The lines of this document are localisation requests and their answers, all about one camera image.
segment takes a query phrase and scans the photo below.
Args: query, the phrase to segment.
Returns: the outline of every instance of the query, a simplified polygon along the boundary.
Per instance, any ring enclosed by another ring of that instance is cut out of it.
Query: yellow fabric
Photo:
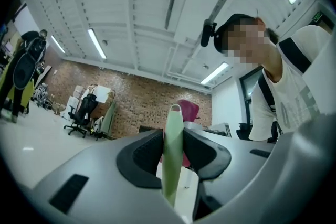
[[[4,73],[1,77],[1,80],[0,80],[0,87],[2,87],[2,84],[5,80],[5,77],[6,77],[6,74],[7,74],[7,69],[8,69],[8,66],[9,64],[6,66],[5,70],[4,70]],[[28,103],[29,103],[29,100],[30,100],[30,97],[32,97],[34,93],[34,83],[33,83],[33,80],[31,80],[28,85],[26,86],[26,88],[23,90],[23,94],[22,94],[22,99],[21,99],[21,105],[26,108]],[[11,90],[9,91],[9,94],[7,96],[9,99],[11,100],[14,100],[14,86],[11,88]]]

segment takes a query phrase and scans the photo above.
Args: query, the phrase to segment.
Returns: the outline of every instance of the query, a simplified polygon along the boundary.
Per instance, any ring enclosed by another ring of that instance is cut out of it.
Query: ceiling
[[[220,25],[233,13],[258,15],[283,36],[314,1],[297,0],[291,5],[288,0],[22,0],[37,25],[46,28],[64,48],[62,54],[49,41],[61,57],[206,93],[253,67],[223,57],[213,46],[202,48],[204,19]],[[94,30],[105,60],[87,33],[89,28]],[[229,68],[201,85],[223,61]]]

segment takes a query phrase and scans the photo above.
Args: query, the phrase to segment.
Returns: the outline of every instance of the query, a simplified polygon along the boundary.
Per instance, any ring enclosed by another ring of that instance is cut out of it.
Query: office chair
[[[91,120],[91,113],[98,105],[98,102],[96,101],[96,96],[94,94],[88,94],[83,98],[82,104],[80,105],[79,110],[74,114],[73,110],[74,107],[71,107],[71,111],[68,113],[70,115],[71,119],[74,119],[75,121],[71,125],[65,125],[63,129],[66,127],[71,128],[72,130],[68,133],[68,135],[71,135],[73,131],[78,131],[83,134],[83,138],[86,136],[86,131],[82,126],[86,126],[89,124]]]

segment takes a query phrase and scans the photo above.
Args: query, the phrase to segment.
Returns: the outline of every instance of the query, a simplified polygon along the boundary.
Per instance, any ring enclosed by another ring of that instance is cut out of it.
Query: white t-shirt
[[[321,27],[309,25],[297,30],[291,37],[301,52],[313,62],[330,35]],[[302,76],[282,60],[282,78],[269,80],[276,114],[273,113],[256,83],[252,93],[253,128],[249,138],[263,141],[271,137],[273,118],[276,116],[284,133],[297,129],[303,122],[315,118],[320,111]]]

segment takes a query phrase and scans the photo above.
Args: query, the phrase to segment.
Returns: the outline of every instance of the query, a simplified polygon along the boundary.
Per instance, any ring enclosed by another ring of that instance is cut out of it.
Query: gray machine
[[[272,144],[184,129],[184,152],[199,176],[193,220],[289,223],[336,158],[336,114],[320,115]],[[176,223],[161,192],[158,130],[92,146],[47,175],[27,197],[62,223]]]

